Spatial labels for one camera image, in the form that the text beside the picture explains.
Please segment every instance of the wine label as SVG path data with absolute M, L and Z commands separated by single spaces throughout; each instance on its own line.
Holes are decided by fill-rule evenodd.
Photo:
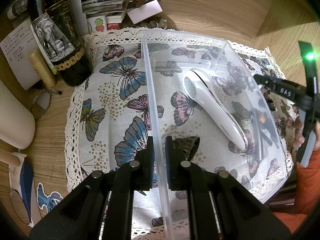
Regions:
M 31 25 L 45 53 L 53 63 L 79 50 L 81 46 L 68 0 L 61 0 L 47 8 L 45 13 Z M 84 49 L 81 48 L 76 55 L 67 57 L 63 63 L 56 64 L 54 67 L 58 71 L 69 68 L 83 55 Z

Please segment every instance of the white handheld device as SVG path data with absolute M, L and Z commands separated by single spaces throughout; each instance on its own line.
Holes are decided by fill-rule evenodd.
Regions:
M 210 115 L 221 131 L 240 150 L 246 150 L 248 140 L 240 125 L 224 107 L 214 92 L 211 77 L 200 69 L 188 70 L 182 78 L 182 85 L 188 96 L 196 101 Z

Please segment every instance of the metal screw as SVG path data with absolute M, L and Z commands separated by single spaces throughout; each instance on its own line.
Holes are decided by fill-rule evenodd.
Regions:
M 219 171 L 219 176 L 222 178 L 227 178 L 229 176 L 229 173 L 227 173 L 226 171 Z
M 189 161 L 182 161 L 180 164 L 184 168 L 187 168 L 187 167 L 191 166 L 191 163 Z
M 102 171 L 94 171 L 91 173 L 92 177 L 95 179 L 99 178 L 102 175 Z
M 138 161 L 131 161 L 131 162 L 130 162 L 130 166 L 133 167 L 133 168 L 136 168 L 136 167 L 138 167 L 139 165 L 140 165 L 140 162 L 138 162 Z

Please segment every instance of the transparent plastic box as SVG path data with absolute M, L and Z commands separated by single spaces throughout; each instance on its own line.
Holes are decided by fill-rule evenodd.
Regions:
M 164 140 L 166 136 L 200 137 L 192 162 L 204 170 L 227 170 L 262 203 L 286 181 L 285 154 L 273 116 L 263 95 L 228 41 L 187 32 L 147 29 L 141 48 L 146 69 L 152 135 L 162 217 L 168 239 L 187 239 L 178 233 L 187 221 L 184 192 L 168 189 Z M 182 78 L 200 69 L 224 107 L 243 129 L 248 147 L 240 150 L 207 112 L 188 97 Z

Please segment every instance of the orange sleeve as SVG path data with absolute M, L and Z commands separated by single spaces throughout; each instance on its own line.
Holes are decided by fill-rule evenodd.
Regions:
M 289 228 L 290 232 L 293 233 L 301 225 L 304 219 L 307 217 L 305 214 L 287 214 L 273 212 L 273 214 Z
M 297 163 L 296 214 L 308 214 L 320 197 L 320 150 L 313 152 L 309 165 Z

